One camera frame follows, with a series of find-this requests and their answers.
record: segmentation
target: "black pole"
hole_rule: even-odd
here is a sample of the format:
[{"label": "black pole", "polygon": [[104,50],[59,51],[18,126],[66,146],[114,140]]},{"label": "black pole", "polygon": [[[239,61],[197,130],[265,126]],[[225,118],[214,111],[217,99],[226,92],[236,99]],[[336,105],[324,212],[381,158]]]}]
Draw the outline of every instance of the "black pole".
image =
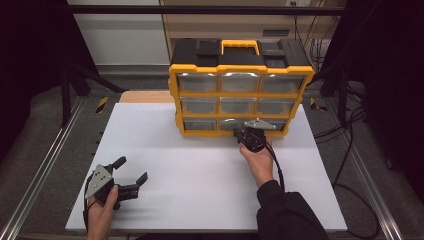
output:
[{"label": "black pole", "polygon": [[343,7],[261,7],[261,6],[126,6],[126,5],[57,5],[45,6],[47,11],[73,14],[222,14],[222,15],[355,15],[358,9]]}]

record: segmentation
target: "metal rail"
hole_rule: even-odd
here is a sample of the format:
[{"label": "metal rail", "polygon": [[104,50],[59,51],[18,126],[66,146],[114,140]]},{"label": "metal rail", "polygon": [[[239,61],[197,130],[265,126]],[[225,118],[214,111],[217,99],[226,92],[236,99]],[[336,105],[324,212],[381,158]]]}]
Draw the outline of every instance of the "metal rail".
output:
[{"label": "metal rail", "polygon": [[128,6],[128,5],[57,5],[45,6],[54,13],[74,14],[222,14],[222,15],[304,15],[345,16],[361,13],[343,7],[262,7],[262,6]]},{"label": "metal rail", "polygon": [[[328,106],[334,118],[334,121],[338,123],[338,116],[336,113],[337,106],[336,106],[335,100],[324,98],[324,101],[326,102],[326,105]],[[343,136],[344,144],[346,145],[346,148],[347,148],[350,142],[349,131],[345,131],[344,134],[342,134],[342,136]],[[352,164],[356,171],[356,174],[358,175],[358,178],[362,184],[365,194],[368,197],[368,200],[370,201],[374,211],[376,212],[378,216],[381,229],[386,235],[386,238],[391,240],[402,240],[403,239],[402,234],[399,231],[399,228],[395,220],[393,219],[393,216],[390,213],[390,210],[387,207],[386,202],[383,199],[383,196],[378,190],[376,183],[371,177],[371,174],[369,173],[367,167],[365,166],[364,161],[362,160],[361,155],[359,154],[358,149],[356,148],[354,143],[352,143],[350,156],[351,156]]]},{"label": "metal rail", "polygon": [[71,119],[66,126],[59,130],[56,139],[44,157],[44,160],[41,163],[40,168],[38,169],[34,178],[32,179],[32,182],[25,192],[25,195],[22,197],[18,207],[16,207],[14,213],[1,231],[1,240],[13,240],[17,237],[19,230],[21,229],[29,211],[34,205],[34,202],[37,199],[37,196],[40,193],[44,182],[46,181],[50,170],[53,167],[53,164],[55,163],[70,131],[72,130],[72,127],[74,126],[76,119],[78,118],[85,99],[85,97],[77,98],[77,101],[75,102],[72,110]]}]

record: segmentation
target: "storage organizer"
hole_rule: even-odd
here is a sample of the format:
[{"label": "storage organizer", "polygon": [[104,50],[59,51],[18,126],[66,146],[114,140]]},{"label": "storage organizer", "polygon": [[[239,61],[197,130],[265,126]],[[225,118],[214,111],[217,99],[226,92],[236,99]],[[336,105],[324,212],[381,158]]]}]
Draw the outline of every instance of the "storage organizer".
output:
[{"label": "storage organizer", "polygon": [[256,118],[284,136],[314,74],[298,41],[179,39],[174,49],[168,84],[186,136],[232,135]]}]

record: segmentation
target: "plastic drawer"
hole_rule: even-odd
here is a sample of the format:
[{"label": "plastic drawer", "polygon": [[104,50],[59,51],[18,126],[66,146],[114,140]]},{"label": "plastic drawer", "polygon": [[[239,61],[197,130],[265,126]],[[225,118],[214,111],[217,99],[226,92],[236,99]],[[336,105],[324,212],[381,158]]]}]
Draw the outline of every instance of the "plastic drawer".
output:
[{"label": "plastic drawer", "polygon": [[247,118],[222,118],[219,121],[219,129],[222,131],[232,131],[234,128],[243,128],[244,123],[251,121]]},{"label": "plastic drawer", "polygon": [[214,131],[216,121],[212,118],[183,118],[185,130]]},{"label": "plastic drawer", "polygon": [[256,98],[221,98],[221,113],[253,113]]},{"label": "plastic drawer", "polygon": [[218,75],[212,73],[180,73],[177,79],[183,92],[216,92],[218,86]]},{"label": "plastic drawer", "polygon": [[264,93],[297,93],[303,75],[265,75],[262,82],[261,92]]},{"label": "plastic drawer", "polygon": [[215,113],[217,98],[180,97],[183,113]]},{"label": "plastic drawer", "polygon": [[284,125],[287,122],[287,119],[285,118],[279,118],[279,119],[275,119],[275,118],[268,118],[268,119],[262,119],[265,122],[275,125],[275,130],[267,130],[267,131],[281,131],[284,128]]},{"label": "plastic drawer", "polygon": [[255,73],[227,73],[221,76],[222,92],[256,92],[261,76]]},{"label": "plastic drawer", "polygon": [[289,114],[295,99],[288,98],[260,98],[257,113],[261,114]]}]

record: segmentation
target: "yellow handle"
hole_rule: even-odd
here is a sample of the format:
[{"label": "yellow handle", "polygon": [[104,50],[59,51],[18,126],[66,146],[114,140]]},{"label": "yellow handle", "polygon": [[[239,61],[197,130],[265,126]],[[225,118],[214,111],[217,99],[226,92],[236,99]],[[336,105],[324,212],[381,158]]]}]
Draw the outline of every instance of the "yellow handle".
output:
[{"label": "yellow handle", "polygon": [[258,42],[256,40],[222,40],[221,54],[224,55],[225,47],[245,47],[255,48],[256,55],[259,55]]}]

